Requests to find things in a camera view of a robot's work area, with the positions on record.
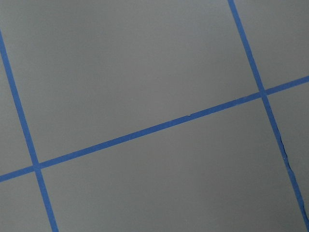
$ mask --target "blue line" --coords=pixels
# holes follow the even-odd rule
[[[30,166],[30,167],[27,167],[27,168],[22,168],[22,169],[14,171],[14,172],[1,175],[0,176],[0,182],[10,180],[10,179],[13,179],[13,178],[16,178],[16,177],[19,177],[21,175],[25,175],[25,174],[28,174],[28,173],[31,173],[31,172],[34,172],[33,166]]]
[[[163,130],[163,129],[166,129],[166,128],[169,128],[169,127],[173,127],[173,126],[182,124],[184,122],[188,122],[188,121],[197,119],[199,117],[210,115],[210,114],[213,114],[215,112],[219,112],[221,110],[225,110],[225,109],[231,108],[231,107],[236,106],[236,105],[240,105],[240,104],[243,104],[243,103],[246,103],[246,102],[250,102],[250,101],[253,101],[253,100],[258,99],[258,98],[260,98],[260,94],[254,93],[254,94],[251,94],[247,97],[242,97],[242,98],[239,98],[239,99],[236,99],[236,100],[233,100],[233,101],[229,101],[229,102],[214,106],[214,107],[206,109],[206,110],[202,110],[202,111],[193,113],[190,116],[183,116],[183,117],[174,119],[172,121],[164,122],[162,124],[159,124],[159,125],[156,125],[156,126],[153,126],[153,127],[149,127],[149,128],[146,128],[146,129],[143,129],[143,130],[131,133],[131,134],[127,134],[127,135],[124,135],[122,137],[103,142],[101,144],[97,144],[97,145],[94,145],[94,146],[91,146],[91,147],[88,147],[88,148],[85,148],[85,149],[82,149],[82,150],[78,150],[78,151],[66,154],[64,156],[60,156],[60,157],[57,157],[57,158],[54,158],[54,159],[51,159],[51,160],[47,160],[45,162],[40,163],[40,165],[41,165],[41,168],[50,167],[52,165],[62,163],[62,162],[65,162],[65,161],[68,161],[68,160],[71,160],[71,159],[74,159],[74,158],[77,158],[77,157],[80,157],[80,156],[84,156],[86,154],[89,154],[89,153],[92,153],[92,152],[95,152],[95,151],[99,151],[99,150],[102,150],[102,149],[105,149],[105,148],[108,148],[108,147],[111,147],[111,146],[114,146],[114,145],[117,145],[117,144],[121,144],[121,143],[127,142],[129,140],[145,136],[147,134],[151,134],[151,133],[154,133],[154,132],[157,132],[157,131],[160,131],[160,130]]]
[[[256,84],[257,84],[258,89],[260,91],[261,98],[262,98],[265,110],[267,112],[267,116],[268,116],[268,119],[270,121],[271,127],[273,129],[274,134],[275,134],[275,137],[276,137],[276,140],[277,140],[277,143],[278,143],[278,146],[279,146],[279,149],[280,149],[280,152],[281,152],[281,155],[282,155],[285,167],[286,167],[288,175],[290,177],[290,180],[291,180],[291,183],[292,183],[292,186],[293,186],[293,189],[294,189],[294,193],[296,195],[296,198],[297,198],[297,201],[298,201],[298,205],[299,205],[300,211],[301,211],[302,216],[303,216],[304,223],[305,223],[305,225],[307,227],[307,231],[309,232],[309,220],[307,218],[307,214],[306,214],[306,211],[305,211],[304,201],[303,201],[303,198],[302,198],[302,195],[301,195],[298,183],[296,181],[295,174],[294,174],[294,172],[292,171],[292,169],[290,167],[290,164],[289,164],[289,161],[288,161],[288,157],[287,157],[287,154],[286,154],[285,149],[284,149],[284,145],[283,145],[282,140],[281,140],[281,134],[280,134],[280,131],[278,129],[278,126],[277,126],[277,123],[276,123],[276,119],[275,119],[275,117],[273,115],[273,112],[271,110],[271,107],[270,107],[270,104],[269,104],[269,101],[268,101],[268,98],[267,98],[267,93],[266,93],[266,91],[264,89],[264,86],[263,86],[263,83],[262,83],[259,71],[258,71],[256,63],[254,61],[254,58],[253,58],[253,55],[252,55],[252,51],[251,51],[249,42],[247,40],[247,36],[246,36],[244,28],[242,26],[242,23],[241,23],[239,14],[237,12],[236,6],[234,4],[234,1],[233,0],[227,0],[227,1],[228,1],[229,6],[230,6],[232,15],[234,17],[234,20],[235,20],[235,23],[236,23],[236,26],[237,26],[237,29],[238,29],[238,32],[239,32],[242,44],[243,44],[244,49],[246,51],[247,58],[248,58],[248,61],[249,61],[252,73],[254,75]]]
[[[279,85],[273,88],[269,88],[266,90],[266,94],[269,95],[269,94],[277,93],[277,92],[280,92],[288,88],[292,88],[292,87],[295,87],[295,86],[298,86],[298,85],[301,85],[307,82],[309,82],[309,76],[305,76],[303,78],[299,78],[297,80],[290,81],[288,83],[285,83],[285,84],[282,84],[282,85]]]
[[[30,135],[29,127],[27,125],[26,117],[25,117],[25,114],[24,114],[24,110],[23,110],[23,107],[22,107],[22,104],[21,104],[21,101],[20,101],[20,98],[19,98],[19,95],[18,95],[17,87],[16,87],[16,84],[15,84],[14,76],[13,76],[11,65],[10,65],[10,62],[9,62],[9,58],[8,58],[8,55],[7,55],[7,52],[6,52],[6,49],[5,49],[5,45],[4,45],[4,41],[3,41],[1,31],[0,31],[0,52],[1,52],[3,65],[4,65],[4,68],[5,68],[5,72],[6,72],[8,81],[9,81],[12,96],[13,96],[13,99],[14,99],[14,103],[15,103],[15,106],[16,106],[16,110],[17,110],[17,113],[18,113],[20,125],[23,129],[23,133],[24,133],[25,140],[26,140],[26,143],[27,143],[28,151],[29,151],[30,158],[31,158],[31,161],[32,161],[32,164],[33,164],[34,172],[36,174],[37,181],[38,181],[38,184],[39,184],[39,187],[40,187],[40,191],[41,191],[41,195],[42,195],[42,198],[43,198],[45,209],[46,209],[46,212],[47,212],[47,215],[48,215],[48,219],[49,219],[49,222],[50,222],[50,225],[52,227],[53,232],[58,232],[58,227],[57,227],[57,224],[56,224],[54,212],[53,212],[53,209],[51,207],[51,203],[50,203],[50,200],[49,200],[49,197],[48,197],[48,193],[47,193],[47,189],[46,189],[45,182],[44,182],[44,179],[43,179],[43,175],[42,175],[42,172],[40,170],[38,157],[37,157],[35,149],[34,149],[32,137]]]

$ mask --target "gray floor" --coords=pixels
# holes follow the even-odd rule
[[[309,2],[235,0],[302,197],[228,2],[0,2],[1,232],[307,231]]]

